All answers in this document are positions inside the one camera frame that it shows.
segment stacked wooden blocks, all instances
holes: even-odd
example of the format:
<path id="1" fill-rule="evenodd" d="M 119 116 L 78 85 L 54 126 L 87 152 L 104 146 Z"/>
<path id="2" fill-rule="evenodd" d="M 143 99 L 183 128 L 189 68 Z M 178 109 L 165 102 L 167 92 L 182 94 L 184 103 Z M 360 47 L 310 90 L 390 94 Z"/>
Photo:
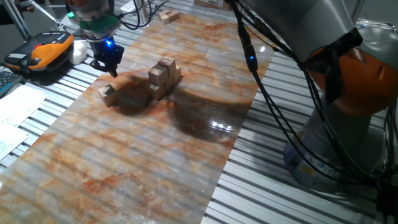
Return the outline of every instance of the stacked wooden blocks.
<path id="1" fill-rule="evenodd" d="M 163 57 L 148 71 L 148 75 L 150 96 L 161 100 L 181 79 L 181 68 L 176 65 L 174 58 Z"/>
<path id="2" fill-rule="evenodd" d="M 166 9 L 166 10 L 163 10 L 162 12 L 160 12 L 158 14 L 158 17 L 159 17 L 159 20 L 164 25 L 166 25 L 166 24 L 169 24 L 169 23 L 174 22 L 177 19 L 179 19 L 180 18 L 180 13 L 177 10 L 175 10 L 175 9 L 172 9 L 171 11 Z"/>

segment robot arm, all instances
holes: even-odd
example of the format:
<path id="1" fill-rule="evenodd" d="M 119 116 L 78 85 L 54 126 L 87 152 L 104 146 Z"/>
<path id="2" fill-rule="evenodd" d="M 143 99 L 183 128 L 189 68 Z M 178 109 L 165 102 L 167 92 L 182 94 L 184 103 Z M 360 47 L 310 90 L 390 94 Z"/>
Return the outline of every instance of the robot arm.
<path id="1" fill-rule="evenodd" d="M 358 9 L 350 16 L 343 0 L 239 2 L 282 37 L 327 102 L 342 112 L 367 116 L 397 99 L 398 35 L 377 27 L 357 30 L 352 19 Z"/>
<path id="2" fill-rule="evenodd" d="M 94 52 L 91 66 L 113 77 L 121 62 L 124 48 L 117 45 L 113 35 L 120 27 L 120 20 L 112 15 L 114 5 L 108 0 L 66 0 L 71 12 L 69 19 L 84 31 L 85 39 Z"/>

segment orange and black device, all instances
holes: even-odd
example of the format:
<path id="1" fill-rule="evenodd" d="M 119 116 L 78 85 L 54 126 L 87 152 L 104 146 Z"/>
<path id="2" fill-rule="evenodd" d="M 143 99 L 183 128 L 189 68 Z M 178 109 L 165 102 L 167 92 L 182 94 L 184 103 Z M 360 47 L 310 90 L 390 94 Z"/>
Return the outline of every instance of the orange and black device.
<path id="1" fill-rule="evenodd" d="M 22 46 L 9 53 L 6 64 L 13 70 L 54 70 L 68 60 L 73 49 L 73 36 L 64 31 L 37 34 Z"/>

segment keyboard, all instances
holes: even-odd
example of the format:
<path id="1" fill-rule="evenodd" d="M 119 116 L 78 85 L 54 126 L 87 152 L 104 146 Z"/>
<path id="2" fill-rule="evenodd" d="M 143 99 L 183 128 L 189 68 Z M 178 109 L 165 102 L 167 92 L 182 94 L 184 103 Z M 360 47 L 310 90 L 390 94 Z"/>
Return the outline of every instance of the keyboard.
<path id="1" fill-rule="evenodd" d="M 12 72 L 0 72 L 0 97 L 6 94 L 14 85 L 22 80 L 22 75 L 17 75 Z"/>

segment black wire bundle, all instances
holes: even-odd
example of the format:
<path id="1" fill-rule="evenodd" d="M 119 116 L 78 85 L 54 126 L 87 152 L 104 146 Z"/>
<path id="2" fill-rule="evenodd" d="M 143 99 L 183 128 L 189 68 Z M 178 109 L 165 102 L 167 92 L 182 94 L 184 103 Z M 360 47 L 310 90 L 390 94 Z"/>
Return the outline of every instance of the black wire bundle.
<path id="1" fill-rule="evenodd" d="M 137 2 L 136 2 L 136 0 L 132 0 L 132 1 L 133 1 L 133 3 L 134 3 L 134 6 L 135 6 L 136 9 L 137 9 Z M 123 24 L 123 25 L 124 25 L 125 27 L 127 27 L 129 30 L 137 30 L 138 28 L 148 26 L 148 24 L 152 21 L 153 16 L 156 14 L 156 12 L 157 12 L 164 4 L 166 4 L 168 1 L 169 1 L 169 0 L 166 0 L 166 1 L 162 2 L 161 4 L 157 5 L 157 6 L 155 7 L 155 10 L 154 10 L 153 12 L 152 12 L 152 5 L 151 5 L 152 3 L 149 1 L 149 18 L 148 18 L 148 21 L 147 21 L 144 25 L 140 25 L 140 21 L 141 21 L 141 19 L 143 19 L 143 18 L 140 18 L 140 15 L 139 15 L 138 11 L 141 10 L 142 7 L 146 7 L 145 2 L 142 3 L 142 6 L 141 6 L 138 10 L 135 10 L 135 11 L 132 11 L 132 12 L 127 12 L 127 13 L 124 13 L 124 14 L 120 14 L 120 15 L 118 15 L 118 16 L 116 16 L 116 17 L 120 20 L 121 24 Z M 137 14 L 137 24 L 131 24 L 131 23 L 128 23 L 128 22 L 125 22 L 125 21 L 122 20 L 122 18 L 123 18 L 124 16 L 128 15 L 128 14 Z"/>
<path id="2" fill-rule="evenodd" d="M 249 16 L 250 19 L 247 18 L 238 9 L 238 5 L 237 4 L 239 4 L 239 8 L 242 9 Z M 243 48 L 244 48 L 244 51 L 245 51 L 246 61 L 248 62 L 249 70 L 252 72 L 257 84 L 259 85 L 259 88 L 260 88 L 260 90 L 261 90 L 261 92 L 262 92 L 262 94 L 263 94 L 263 96 L 264 96 L 264 98 L 265 98 L 265 100 L 267 102 L 267 105 L 268 105 L 268 107 L 270 109 L 270 112 L 272 113 L 273 117 L 277 121 L 277 123 L 280 126 L 282 132 L 285 134 L 285 136 L 288 139 L 289 143 L 291 143 L 291 145 L 294 147 L 294 149 L 297 151 L 297 153 L 300 155 L 300 157 L 307 163 L 307 165 L 310 166 L 313 170 L 315 170 L 319 174 L 321 174 L 321 175 L 323 175 L 323 176 L 325 176 L 325 177 L 327 177 L 327 178 L 329 178 L 331 180 L 334 180 L 334 181 L 337 181 L 337 182 L 341 182 L 341 183 L 344 183 L 344 184 L 353 184 L 353 185 L 368 184 L 368 185 L 370 185 L 372 187 L 378 187 L 379 183 L 381 181 L 386 180 L 387 178 L 389 178 L 390 176 L 395 174 L 398 171 L 398 168 L 393 169 L 392 167 L 394 165 L 394 159 L 395 159 L 394 138 L 396 138 L 398 140 L 398 130 L 397 130 L 397 125 L 396 125 L 396 106 L 397 106 L 397 102 L 395 101 L 394 104 L 391 105 L 388 108 L 387 115 L 386 115 L 386 120 L 384 122 L 384 132 L 386 132 L 386 130 L 388 130 L 388 133 L 389 133 L 389 136 L 387 137 L 387 135 L 386 135 L 386 139 L 385 139 L 386 146 L 387 146 L 388 163 L 386 164 L 384 170 L 380 174 L 378 174 L 378 175 L 368 174 L 359 165 L 357 165 L 357 163 L 355 163 L 355 161 L 352 158 L 350 158 L 348 153 L 345 151 L 344 147 L 339 142 L 338 136 L 336 135 L 336 133 L 334 133 L 333 128 L 331 127 L 331 125 L 329 124 L 327 118 L 323 114 L 322 103 L 321 103 L 320 96 L 319 96 L 318 91 L 316 89 L 316 86 L 315 86 L 310 74 L 306 70 L 304 64 L 297 58 L 297 56 L 286 45 L 284 45 L 282 42 L 280 42 L 278 40 L 276 35 L 274 35 L 272 33 L 271 29 L 267 25 L 265 25 L 265 23 L 263 23 L 259 18 L 257 18 L 249 9 L 247 9 L 245 6 L 243 6 L 238 0 L 231 1 L 231 6 L 232 6 L 233 11 L 235 13 L 235 16 L 236 16 L 236 18 L 238 20 L 238 33 L 239 33 L 239 36 L 241 37 L 241 40 L 242 40 L 242 44 L 243 44 Z M 251 50 L 248 50 L 248 49 L 250 49 L 251 41 L 250 41 L 250 36 L 247 34 L 246 29 L 242 28 L 242 27 L 245 26 L 245 24 L 243 23 L 243 20 L 245 20 L 248 24 L 253 26 L 253 28 L 258 30 L 262 35 L 267 37 L 271 42 L 276 44 L 276 46 L 278 46 L 278 48 L 274 47 L 274 46 L 271 46 L 270 44 L 268 44 L 267 42 L 262 40 L 258 35 L 256 35 L 251 29 L 248 28 L 249 31 L 251 31 L 256 37 L 258 37 L 260 40 L 262 40 L 267 45 L 271 46 L 274 49 L 274 51 L 280 52 L 280 53 L 282 53 L 284 55 L 288 55 L 289 57 L 291 57 L 292 59 L 294 59 L 297 62 L 297 65 L 298 65 L 299 69 L 301 69 L 301 71 L 303 71 L 303 73 L 305 75 L 305 79 L 307 81 L 308 89 L 310 90 L 310 94 L 311 94 L 315 109 L 316 109 L 317 113 L 319 114 L 319 116 L 320 116 L 320 118 L 321 118 L 321 120 L 322 120 L 322 122 L 323 122 L 323 124 L 325 126 L 325 130 L 326 130 L 327 136 L 328 136 L 328 138 L 330 140 L 330 143 L 333 146 L 333 148 L 335 149 L 335 152 L 336 152 L 337 156 L 339 157 L 344 170 L 341 170 L 341 169 L 333 166 L 329 162 L 324 161 L 322 158 L 320 158 L 314 152 L 312 152 L 300 140 L 300 138 L 297 136 L 297 133 L 293 130 L 293 128 L 291 127 L 289 122 L 286 120 L 286 118 L 284 117 L 284 115 L 282 114 L 282 112 L 280 111 L 278 106 L 274 103 L 274 101 L 272 100 L 271 96 L 268 94 L 268 92 L 264 88 L 264 85 L 262 84 L 262 82 L 261 82 L 261 80 L 259 78 L 259 75 L 257 73 L 256 53 L 255 52 L 251 52 Z M 307 153 L 309 153 L 311 156 L 313 156 L 314 158 L 316 158 L 320 162 L 324 163 L 325 165 L 327 165 L 327 166 L 331 167 L 332 169 L 338 171 L 339 173 L 343 174 L 346 178 L 337 179 L 337 178 L 332 177 L 332 176 L 320 171 L 319 169 L 317 169 L 305 157 L 305 155 L 298 149 L 298 147 L 296 146 L 296 142 L 294 142 L 294 140 L 289 136 L 288 132 L 283 127 L 282 123 L 280 122 L 280 120 L 279 120 L 279 118 L 278 118 L 278 116 L 277 116 L 277 114 L 275 113 L 274 110 L 276 110 L 276 112 L 282 118 L 283 122 L 286 124 L 288 129 L 293 133 L 294 138 L 295 138 L 294 140 L 296 140 L 305 149 L 305 151 Z"/>

